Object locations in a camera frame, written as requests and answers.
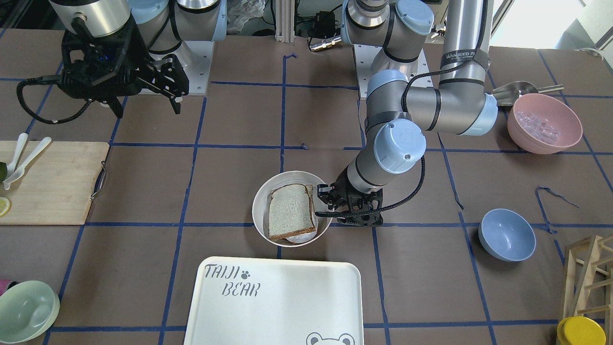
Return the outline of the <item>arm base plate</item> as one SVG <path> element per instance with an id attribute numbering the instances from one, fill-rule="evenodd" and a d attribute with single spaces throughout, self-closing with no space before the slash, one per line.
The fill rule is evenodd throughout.
<path id="1" fill-rule="evenodd" d="M 420 52 L 418 59 L 409 63 L 400 63 L 391 60 L 381 53 L 380 46 L 354 45 L 355 70 L 362 99 L 366 97 L 369 80 L 374 73 L 385 69 L 397 69 L 403 72 L 407 79 L 429 72 L 425 53 Z"/>
<path id="2" fill-rule="evenodd" d="M 162 57 L 173 53 L 190 81 L 187 95 L 204 96 L 209 84 L 214 48 L 212 41 L 182 41 L 173 52 L 153 50 L 149 54 L 154 60 L 162 60 Z"/>

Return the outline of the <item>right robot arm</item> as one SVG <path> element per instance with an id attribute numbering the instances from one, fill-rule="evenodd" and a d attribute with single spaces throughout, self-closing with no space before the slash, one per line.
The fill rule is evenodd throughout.
<path id="1" fill-rule="evenodd" d="M 149 90 L 176 114 L 190 94 L 188 41 L 221 41 L 225 0 L 52 0 L 66 27 L 57 87 L 123 116 L 121 97 Z"/>

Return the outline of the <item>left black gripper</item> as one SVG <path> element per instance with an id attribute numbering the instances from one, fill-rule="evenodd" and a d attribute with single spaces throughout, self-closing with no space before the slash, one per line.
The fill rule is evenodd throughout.
<path id="1" fill-rule="evenodd" d="M 383 225 L 383 190 L 363 194 L 353 186 L 343 183 L 339 186 L 317 184 L 317 197 L 328 206 L 328 210 L 315 212 L 318 218 L 336 218 L 344 225 Z"/>

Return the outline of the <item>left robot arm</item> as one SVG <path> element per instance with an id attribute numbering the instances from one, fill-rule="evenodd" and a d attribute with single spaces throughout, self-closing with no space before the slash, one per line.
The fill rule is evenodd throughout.
<path id="1" fill-rule="evenodd" d="M 346 0 L 341 39 L 380 46 L 366 91 L 366 145 L 335 183 L 318 185 L 320 218 L 380 226 L 382 213 L 413 199 L 425 179 L 425 131 L 481 136 L 498 115 L 484 91 L 490 66 L 490 0 L 452 0 L 438 71 L 411 76 L 398 65 L 420 57 L 434 15 L 420 0 Z"/>

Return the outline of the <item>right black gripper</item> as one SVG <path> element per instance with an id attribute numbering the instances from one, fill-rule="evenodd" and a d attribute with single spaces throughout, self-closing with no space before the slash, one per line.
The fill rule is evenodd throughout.
<path id="1" fill-rule="evenodd" d="M 134 18 L 115 33 L 94 37 L 83 17 L 74 17 L 63 36 L 63 72 L 60 88 L 77 99 L 103 101 L 116 118 L 124 107 L 116 97 L 139 94 L 146 88 L 169 98 L 175 114 L 181 114 L 182 96 L 190 81 L 178 58 L 166 55 L 155 61 L 148 52 Z"/>

